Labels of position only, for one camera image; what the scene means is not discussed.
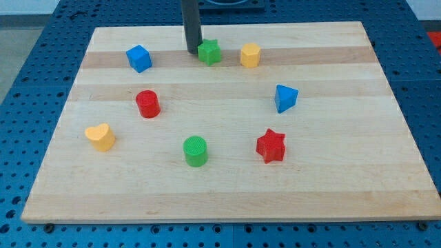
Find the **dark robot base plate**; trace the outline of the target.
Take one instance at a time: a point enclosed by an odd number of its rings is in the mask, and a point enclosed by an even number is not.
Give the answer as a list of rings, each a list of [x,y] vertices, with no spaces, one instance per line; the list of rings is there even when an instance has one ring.
[[[265,0],[198,0],[201,10],[260,10]]]

